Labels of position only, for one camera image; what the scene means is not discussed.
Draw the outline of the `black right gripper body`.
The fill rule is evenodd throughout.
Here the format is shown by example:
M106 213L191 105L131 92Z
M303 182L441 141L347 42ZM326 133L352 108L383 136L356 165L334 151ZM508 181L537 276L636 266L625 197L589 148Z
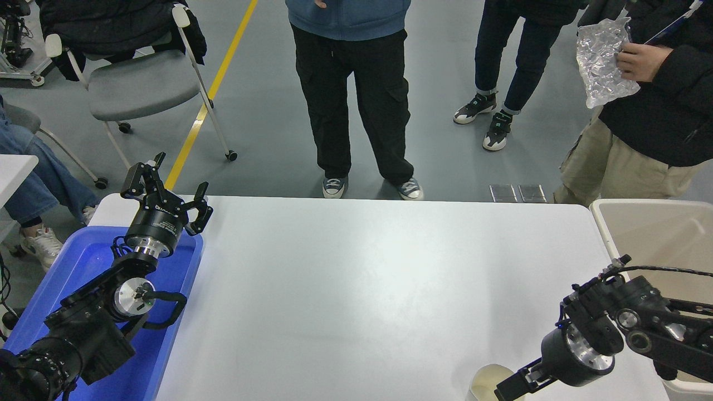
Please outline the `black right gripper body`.
M588 344L575 326L558 328L541 343L545 374L565 385L582 387L599 378L600 354Z

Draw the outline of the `foil holder's left hand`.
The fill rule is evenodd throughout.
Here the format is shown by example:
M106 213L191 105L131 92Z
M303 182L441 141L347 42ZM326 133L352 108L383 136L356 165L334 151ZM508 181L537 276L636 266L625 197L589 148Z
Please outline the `foil holder's left hand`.
M617 54L616 66L622 78L650 83L674 49L666 46L626 43Z

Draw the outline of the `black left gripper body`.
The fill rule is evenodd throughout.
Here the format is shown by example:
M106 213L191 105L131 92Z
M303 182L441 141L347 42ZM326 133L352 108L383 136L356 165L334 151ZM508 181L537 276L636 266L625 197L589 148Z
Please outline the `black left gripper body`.
M171 256L188 223L188 214L180 209L183 199L176 194L146 194L125 234L125 244L135 251L148 250L151 256Z

